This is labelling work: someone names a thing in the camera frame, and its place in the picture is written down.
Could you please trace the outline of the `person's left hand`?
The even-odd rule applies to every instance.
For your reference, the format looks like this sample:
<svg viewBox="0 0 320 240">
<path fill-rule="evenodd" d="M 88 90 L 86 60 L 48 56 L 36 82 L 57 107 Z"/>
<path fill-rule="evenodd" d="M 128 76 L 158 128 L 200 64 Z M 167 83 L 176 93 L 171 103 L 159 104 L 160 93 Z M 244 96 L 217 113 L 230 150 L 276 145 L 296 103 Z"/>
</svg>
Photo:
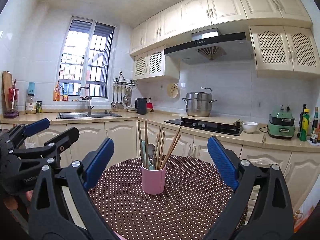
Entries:
<svg viewBox="0 0 320 240">
<path fill-rule="evenodd" d="M 9 209 L 9 210 L 17 210 L 18 209 L 18 200 L 19 199 L 25 199 L 26 201 L 31 202 L 32 196 L 33 196 L 33 190 L 27 191 L 25 193 L 25 197 L 24 198 L 22 198 L 20 196 L 7 195 L 6 197 L 4 197 L 3 203 L 7 207 L 7 209 Z"/>
</svg>

